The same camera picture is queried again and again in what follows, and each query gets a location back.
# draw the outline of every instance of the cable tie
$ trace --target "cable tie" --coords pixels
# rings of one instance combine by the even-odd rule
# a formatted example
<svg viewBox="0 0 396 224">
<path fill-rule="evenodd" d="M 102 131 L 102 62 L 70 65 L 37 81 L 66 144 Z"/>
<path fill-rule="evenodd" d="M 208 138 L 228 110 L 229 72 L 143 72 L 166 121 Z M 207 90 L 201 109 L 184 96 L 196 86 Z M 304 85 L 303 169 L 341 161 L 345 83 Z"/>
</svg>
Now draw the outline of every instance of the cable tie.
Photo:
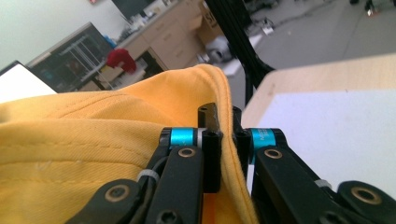
<svg viewBox="0 0 396 224">
<path fill-rule="evenodd" d="M 146 169 L 146 170 L 142 170 L 139 173 L 139 175 L 137 176 L 137 182 L 140 180 L 140 178 L 142 176 L 145 176 L 145 175 L 154 178 L 155 183 L 158 183 L 158 181 L 160 181 L 160 176 L 157 174 L 157 172 L 155 172 L 153 170 Z"/>
</svg>

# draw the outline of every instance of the white table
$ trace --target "white table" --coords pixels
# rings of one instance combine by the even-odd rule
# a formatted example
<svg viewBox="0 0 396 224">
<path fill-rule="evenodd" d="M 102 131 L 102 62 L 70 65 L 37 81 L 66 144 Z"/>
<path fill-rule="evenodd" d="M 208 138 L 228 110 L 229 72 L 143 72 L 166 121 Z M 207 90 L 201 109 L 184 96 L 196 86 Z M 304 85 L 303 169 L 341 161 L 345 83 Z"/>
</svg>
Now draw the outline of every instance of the white table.
<svg viewBox="0 0 396 224">
<path fill-rule="evenodd" d="M 396 198 L 396 54 L 266 76 L 242 126 L 280 128 L 323 179 L 359 180 Z"/>
</svg>

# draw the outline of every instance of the monitor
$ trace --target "monitor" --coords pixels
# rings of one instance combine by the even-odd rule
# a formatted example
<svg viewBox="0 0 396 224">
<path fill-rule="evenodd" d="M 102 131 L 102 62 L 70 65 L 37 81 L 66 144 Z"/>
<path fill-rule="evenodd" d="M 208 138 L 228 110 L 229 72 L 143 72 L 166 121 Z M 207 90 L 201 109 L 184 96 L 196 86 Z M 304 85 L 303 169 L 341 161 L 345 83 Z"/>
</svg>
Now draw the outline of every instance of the monitor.
<svg viewBox="0 0 396 224">
<path fill-rule="evenodd" d="M 18 61 L 0 71 L 0 103 L 55 93 Z"/>
<path fill-rule="evenodd" d="M 148 7 L 155 0 L 112 0 L 114 5 L 119 9 L 127 21 L 133 16 L 140 14 L 146 17 L 144 9 Z"/>
</svg>

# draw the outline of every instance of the black pole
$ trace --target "black pole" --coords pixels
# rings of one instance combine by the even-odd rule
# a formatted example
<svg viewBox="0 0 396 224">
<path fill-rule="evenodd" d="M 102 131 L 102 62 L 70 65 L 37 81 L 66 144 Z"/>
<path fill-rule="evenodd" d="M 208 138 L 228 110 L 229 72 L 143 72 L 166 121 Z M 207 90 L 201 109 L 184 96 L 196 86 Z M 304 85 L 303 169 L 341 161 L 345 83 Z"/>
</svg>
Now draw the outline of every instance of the black pole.
<svg viewBox="0 0 396 224">
<path fill-rule="evenodd" d="M 253 87 L 257 89 L 265 75 L 274 68 L 264 63 L 251 46 L 242 22 L 236 16 L 238 12 L 232 8 L 229 0 L 206 0 L 206 3 L 245 70 L 247 105 L 253 95 Z"/>
</svg>

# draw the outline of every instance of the laptop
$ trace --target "laptop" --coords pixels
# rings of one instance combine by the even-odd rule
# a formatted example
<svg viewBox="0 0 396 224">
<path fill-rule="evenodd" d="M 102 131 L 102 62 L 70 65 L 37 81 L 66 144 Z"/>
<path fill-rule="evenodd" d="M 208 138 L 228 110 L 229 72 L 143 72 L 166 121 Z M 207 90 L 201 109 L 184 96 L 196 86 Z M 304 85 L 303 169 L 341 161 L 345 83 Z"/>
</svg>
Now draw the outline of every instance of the laptop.
<svg viewBox="0 0 396 224">
<path fill-rule="evenodd" d="M 11 63 L 0 71 L 0 104 L 55 93 L 56 91 L 18 61 Z"/>
</svg>

